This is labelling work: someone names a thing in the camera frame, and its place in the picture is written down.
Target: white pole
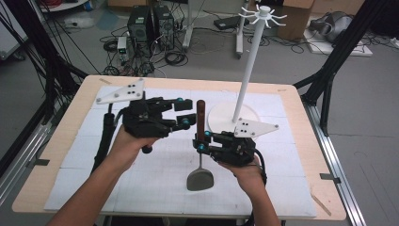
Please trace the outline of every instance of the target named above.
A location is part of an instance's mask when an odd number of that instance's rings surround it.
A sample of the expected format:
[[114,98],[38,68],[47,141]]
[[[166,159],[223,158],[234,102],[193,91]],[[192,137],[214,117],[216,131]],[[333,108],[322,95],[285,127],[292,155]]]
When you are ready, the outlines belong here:
[[235,106],[234,116],[232,122],[236,123],[240,115],[241,106],[244,102],[244,96],[246,95],[247,85],[249,82],[250,75],[252,73],[253,64],[255,63],[256,54],[258,53],[259,44],[263,34],[265,20],[258,20],[256,23],[255,34],[252,39],[252,46],[250,48],[246,71],[244,74],[243,82],[241,83],[240,94],[238,96],[237,105]]

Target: table surface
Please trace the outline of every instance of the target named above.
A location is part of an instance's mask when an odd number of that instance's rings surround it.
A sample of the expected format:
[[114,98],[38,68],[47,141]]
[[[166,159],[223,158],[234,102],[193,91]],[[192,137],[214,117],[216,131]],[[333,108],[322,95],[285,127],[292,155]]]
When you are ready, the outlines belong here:
[[[58,169],[73,144],[97,92],[102,86],[125,86],[136,80],[137,78],[133,77],[103,75],[91,75],[85,79],[40,157],[50,159],[49,165],[33,168],[12,205],[15,212],[51,213],[44,210],[44,204],[53,188]],[[146,87],[159,89],[223,88],[239,91],[240,86],[241,83],[238,82],[146,78]],[[329,170],[296,88],[291,85],[250,83],[247,92],[278,94],[283,101],[316,208],[317,217],[314,219],[345,219],[346,213],[334,183],[320,178],[320,173],[329,173]]]

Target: floor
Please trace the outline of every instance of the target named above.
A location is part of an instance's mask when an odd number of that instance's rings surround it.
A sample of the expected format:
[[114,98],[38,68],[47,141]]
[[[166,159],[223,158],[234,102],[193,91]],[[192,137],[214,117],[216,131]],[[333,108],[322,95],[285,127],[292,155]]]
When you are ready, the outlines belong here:
[[[80,12],[81,9],[58,13],[58,18]],[[102,71],[106,66],[106,51],[99,38],[127,23],[125,15],[111,12],[104,6],[89,14],[95,22],[92,28],[77,29],[70,35],[93,65]],[[201,13],[195,26],[213,27],[214,15]],[[80,52],[65,39],[73,64],[83,71],[97,74]],[[305,44],[283,46],[270,41],[259,48],[250,82],[293,84],[316,73],[327,56],[311,54]],[[393,226],[399,222],[399,137],[397,120],[399,99],[399,50],[382,44],[368,46],[372,57],[351,56],[339,70],[332,91],[328,131],[341,160],[346,177],[357,199],[367,225]],[[241,81],[247,63],[250,44],[244,41],[244,54],[234,54],[235,37],[207,30],[194,31],[188,62],[182,67],[163,67],[149,76]],[[0,157],[43,101],[39,79],[29,60],[9,58],[0,61]],[[2,225],[43,225],[51,216],[17,214],[11,205],[18,194],[24,175],[0,207]],[[173,219],[180,225],[183,219]],[[345,221],[288,221],[287,225],[350,225]]]

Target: wooden handle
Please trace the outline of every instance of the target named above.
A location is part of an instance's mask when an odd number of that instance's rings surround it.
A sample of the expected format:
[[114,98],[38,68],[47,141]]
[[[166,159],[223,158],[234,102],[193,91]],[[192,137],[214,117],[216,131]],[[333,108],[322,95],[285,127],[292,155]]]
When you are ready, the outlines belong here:
[[205,139],[205,102],[197,101],[197,140]]

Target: electronic device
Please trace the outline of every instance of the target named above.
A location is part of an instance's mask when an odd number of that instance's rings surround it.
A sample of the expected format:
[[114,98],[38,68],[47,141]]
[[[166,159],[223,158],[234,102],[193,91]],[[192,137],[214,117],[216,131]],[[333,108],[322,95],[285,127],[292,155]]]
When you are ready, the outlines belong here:
[[[236,28],[240,24],[241,16],[233,16],[225,19],[215,20],[214,25],[219,30],[226,30],[230,28]],[[249,20],[245,19],[244,25],[249,24]]]
[[155,37],[159,40],[161,50],[174,49],[174,18],[167,6],[155,6],[153,8]]
[[322,18],[311,20],[310,31],[317,31],[331,43],[336,43],[339,37],[352,22],[352,17],[341,11],[328,12]]
[[127,37],[118,37],[118,54],[120,56],[120,63],[123,66],[129,60],[129,53],[127,49]]
[[149,6],[133,6],[127,23],[135,55],[150,57],[151,45],[154,41],[151,8]]

